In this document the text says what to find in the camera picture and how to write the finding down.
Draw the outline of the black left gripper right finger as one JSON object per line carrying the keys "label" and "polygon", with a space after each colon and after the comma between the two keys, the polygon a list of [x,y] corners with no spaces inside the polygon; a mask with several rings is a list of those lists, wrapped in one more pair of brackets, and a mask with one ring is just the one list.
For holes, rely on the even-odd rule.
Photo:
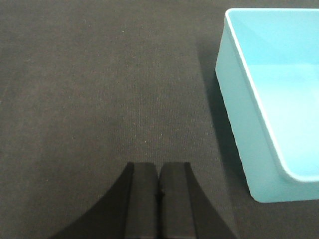
{"label": "black left gripper right finger", "polygon": [[161,239],[235,239],[199,185],[190,163],[163,165],[159,188]]}

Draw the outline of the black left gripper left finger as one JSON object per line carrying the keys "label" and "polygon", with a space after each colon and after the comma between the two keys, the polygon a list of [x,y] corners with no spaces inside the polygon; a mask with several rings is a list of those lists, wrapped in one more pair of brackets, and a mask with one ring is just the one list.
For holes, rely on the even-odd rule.
{"label": "black left gripper left finger", "polygon": [[152,163],[128,163],[113,186],[54,239],[156,239],[158,175]]}

